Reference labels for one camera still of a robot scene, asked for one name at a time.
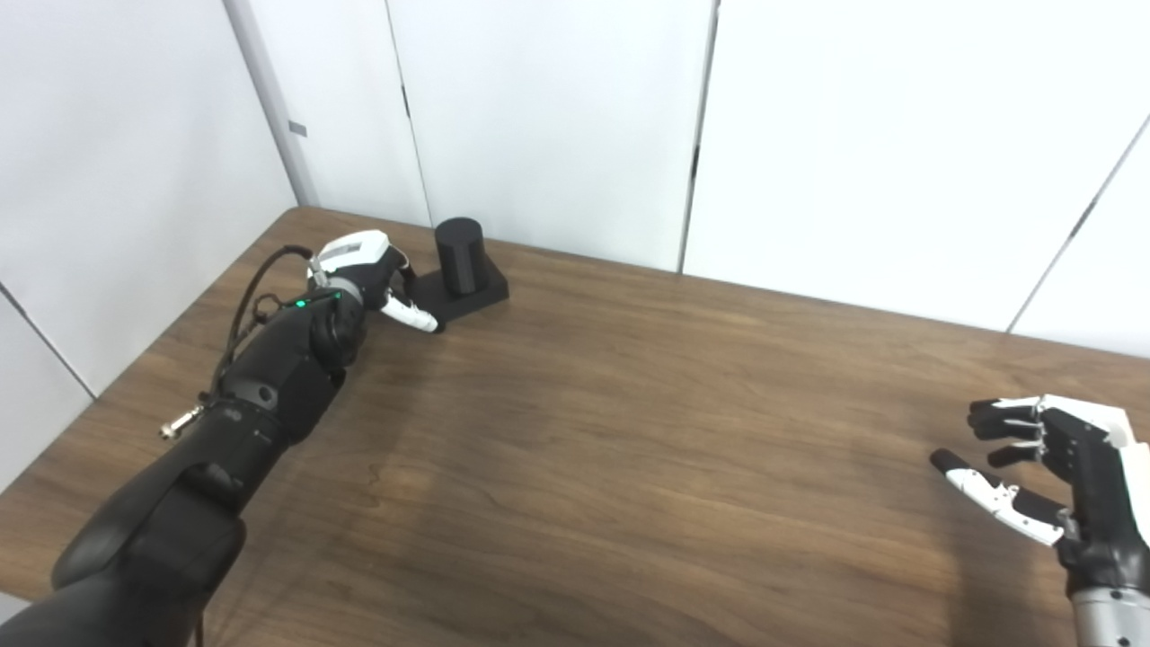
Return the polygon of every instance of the wooden table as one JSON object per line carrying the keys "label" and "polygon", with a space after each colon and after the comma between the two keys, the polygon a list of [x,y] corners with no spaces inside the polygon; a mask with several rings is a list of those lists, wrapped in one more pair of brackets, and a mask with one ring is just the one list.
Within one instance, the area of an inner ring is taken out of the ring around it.
{"label": "wooden table", "polygon": [[[286,213],[0,496],[0,590],[48,593],[95,507],[163,453],[271,249],[382,226]],[[213,647],[1068,646],[1053,555],[927,463],[966,403],[1125,407],[1150,362],[489,240],[511,301],[445,336],[371,323],[248,508]],[[300,286],[301,267],[266,285]],[[1038,468],[1012,477],[1048,495]]]}

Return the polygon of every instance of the black cylindrical object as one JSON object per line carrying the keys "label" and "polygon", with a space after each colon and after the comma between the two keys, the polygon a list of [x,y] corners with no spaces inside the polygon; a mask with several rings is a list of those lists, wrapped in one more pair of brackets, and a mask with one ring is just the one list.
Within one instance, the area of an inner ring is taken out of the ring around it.
{"label": "black cylindrical object", "polygon": [[473,294],[488,286],[488,254],[483,249],[483,226],[470,217],[452,217],[435,228],[439,267],[447,291]]}

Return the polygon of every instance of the black base block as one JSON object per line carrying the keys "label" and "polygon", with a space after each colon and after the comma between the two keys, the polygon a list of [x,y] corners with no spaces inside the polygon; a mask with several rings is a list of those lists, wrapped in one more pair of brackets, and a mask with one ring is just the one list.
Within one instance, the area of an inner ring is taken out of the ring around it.
{"label": "black base block", "polygon": [[511,295],[511,291],[507,288],[507,278],[503,271],[499,271],[499,268],[496,267],[494,262],[491,262],[486,254],[484,257],[489,280],[482,290],[470,294],[455,295],[447,291],[443,272],[438,270],[416,276],[414,280],[404,285],[404,290],[415,301],[415,305],[430,311],[440,323],[459,318]]}

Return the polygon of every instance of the white robotic finger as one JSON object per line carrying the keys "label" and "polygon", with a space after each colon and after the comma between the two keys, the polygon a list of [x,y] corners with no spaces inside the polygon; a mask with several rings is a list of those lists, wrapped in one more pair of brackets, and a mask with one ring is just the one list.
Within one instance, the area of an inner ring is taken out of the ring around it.
{"label": "white robotic finger", "polygon": [[975,470],[954,453],[940,449],[930,456],[946,480],[982,509],[1037,542],[1053,546],[1065,534],[1058,514],[1064,507],[1019,486],[1006,485],[994,475]]}

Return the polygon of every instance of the white wall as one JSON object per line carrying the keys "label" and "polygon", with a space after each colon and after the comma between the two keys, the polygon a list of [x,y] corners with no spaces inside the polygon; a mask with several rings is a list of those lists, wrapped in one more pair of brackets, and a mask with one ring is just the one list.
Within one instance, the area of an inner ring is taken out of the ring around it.
{"label": "white wall", "polygon": [[1005,330],[1145,116],[1148,24],[724,0],[687,271]]}
{"label": "white wall", "polygon": [[1143,131],[1014,332],[1150,357],[1148,242],[1150,134]]}
{"label": "white wall", "polygon": [[675,269],[710,0],[391,0],[436,222]]}
{"label": "white wall", "polygon": [[[0,295],[0,492],[44,452],[91,399],[28,322]],[[3,617],[0,596],[0,619]]]}
{"label": "white wall", "polygon": [[227,1],[305,199],[430,224],[384,0]]}
{"label": "white wall", "polygon": [[99,393],[294,200],[221,3],[3,13],[0,280]]}
{"label": "white wall", "polygon": [[17,611],[23,610],[28,607],[28,602],[24,602],[20,598],[13,598],[6,593],[0,593],[0,623],[3,623],[8,618],[16,615]]}

